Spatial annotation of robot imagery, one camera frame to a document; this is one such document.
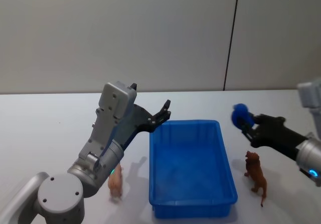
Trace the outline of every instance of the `robotic arm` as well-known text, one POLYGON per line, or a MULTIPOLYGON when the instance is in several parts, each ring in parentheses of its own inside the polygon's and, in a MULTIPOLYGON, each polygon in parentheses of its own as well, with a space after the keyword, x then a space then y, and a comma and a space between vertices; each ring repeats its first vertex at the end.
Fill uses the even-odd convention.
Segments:
POLYGON ((171 116, 169 100, 154 116, 134 104, 136 87, 105 85, 93 131, 78 159, 65 174, 41 172, 31 178, 0 213, 1 224, 30 224, 37 214, 47 224, 82 222, 84 198, 97 193, 136 134, 153 132, 171 116))
MULTIPOLYGON (((318 137, 321 139, 321 78, 298 85, 303 107, 312 113, 318 137)), ((302 136, 284 126, 285 118, 255 116, 244 104, 234 106, 233 124, 242 131, 251 146, 269 146, 296 161, 300 171, 321 186, 321 141, 314 136, 302 136)))

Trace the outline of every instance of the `brown toy horse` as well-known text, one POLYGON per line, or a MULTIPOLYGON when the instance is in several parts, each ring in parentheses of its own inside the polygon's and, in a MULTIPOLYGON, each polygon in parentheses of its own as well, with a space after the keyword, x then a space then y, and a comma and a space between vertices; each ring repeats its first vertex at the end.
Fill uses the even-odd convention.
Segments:
POLYGON ((251 189, 253 192, 257 193, 260 187, 263 188, 263 195, 261 200, 261 207, 263 207, 263 201, 266 198, 266 179, 263 176, 263 172, 260 164, 260 157, 256 153, 250 151, 246 152, 246 173, 244 176, 250 176, 254 180, 254 187, 251 189))

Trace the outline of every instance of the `white table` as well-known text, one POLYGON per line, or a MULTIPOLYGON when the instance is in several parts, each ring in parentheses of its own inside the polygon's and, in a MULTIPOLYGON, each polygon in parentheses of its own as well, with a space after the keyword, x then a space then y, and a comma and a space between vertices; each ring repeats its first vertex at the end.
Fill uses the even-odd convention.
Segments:
MULTIPOLYGON (((65 172, 89 138, 100 94, 0 95, 0 207, 26 180, 40 171, 65 172)), ((250 191, 243 176, 249 142, 230 120, 232 106, 245 103, 254 114, 283 116, 285 125, 303 135, 315 132, 312 117, 300 106, 294 90, 226 92, 139 93, 136 103, 150 113, 166 99, 172 101, 171 120, 214 119, 221 125, 238 201, 223 219, 159 220, 148 202, 148 133, 136 136, 122 160, 124 194, 120 203, 109 200, 105 183, 98 194, 85 200, 83 223, 319 223, 321 189, 298 171, 296 164, 278 152, 262 147, 268 181, 267 199, 250 191)), ((33 223, 45 223, 37 216, 33 223)))

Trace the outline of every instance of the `toy pig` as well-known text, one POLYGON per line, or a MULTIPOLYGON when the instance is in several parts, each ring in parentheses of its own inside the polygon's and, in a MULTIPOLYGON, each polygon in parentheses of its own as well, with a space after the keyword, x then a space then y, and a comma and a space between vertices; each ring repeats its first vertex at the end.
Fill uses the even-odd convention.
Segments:
POLYGON ((108 188, 112 197, 121 197, 122 195, 122 174, 120 163, 116 166, 108 178, 108 188))
POLYGON ((244 173, 244 176, 251 176, 251 178, 254 180, 254 187, 251 189, 253 192, 257 193, 260 187, 263 188, 263 195, 261 200, 261 207, 263 207, 263 201, 266 198, 267 183, 261 169, 260 157, 258 156, 258 154, 252 153, 250 151, 246 152, 245 157, 247 157, 247 159, 245 160, 246 173, 244 173))

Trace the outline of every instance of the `gray wall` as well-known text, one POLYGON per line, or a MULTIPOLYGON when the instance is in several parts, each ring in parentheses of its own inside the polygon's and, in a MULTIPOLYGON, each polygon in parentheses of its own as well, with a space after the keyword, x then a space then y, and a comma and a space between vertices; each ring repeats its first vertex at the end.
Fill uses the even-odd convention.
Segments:
POLYGON ((236 0, 0 0, 0 93, 293 88, 321 76, 320 6, 238 0, 228 61, 236 0))

